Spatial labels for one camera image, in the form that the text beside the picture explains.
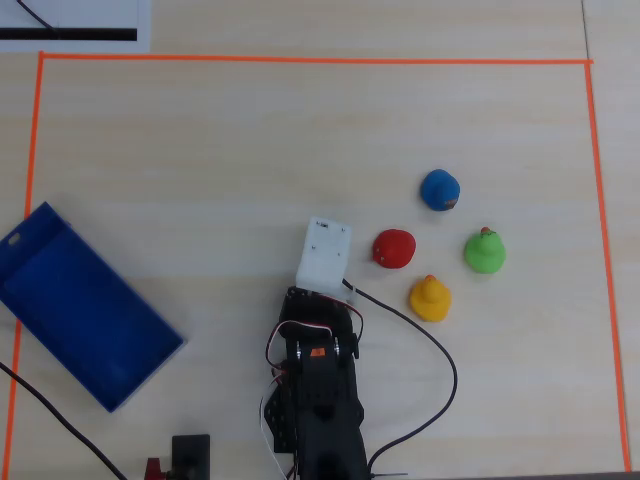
yellow rubber duck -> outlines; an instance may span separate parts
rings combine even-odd
[[[425,322],[441,322],[451,308],[451,292],[433,275],[427,275],[411,289],[409,304]]]

white paper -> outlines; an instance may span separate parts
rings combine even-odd
[[[151,0],[26,0],[54,27],[136,28],[135,42],[0,40],[0,52],[146,53],[151,49]],[[0,0],[0,28],[44,28],[15,0]]]

orange label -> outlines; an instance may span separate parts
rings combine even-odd
[[[311,350],[312,357],[324,357],[327,354],[324,348],[314,348]]]

red rubber duck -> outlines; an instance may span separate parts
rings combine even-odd
[[[404,230],[385,230],[373,242],[373,259],[384,268],[402,268],[416,251],[416,239]]]

blue rubber duck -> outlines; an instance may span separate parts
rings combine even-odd
[[[422,182],[420,196],[432,210],[451,210],[460,197],[460,184],[449,172],[437,169]]]

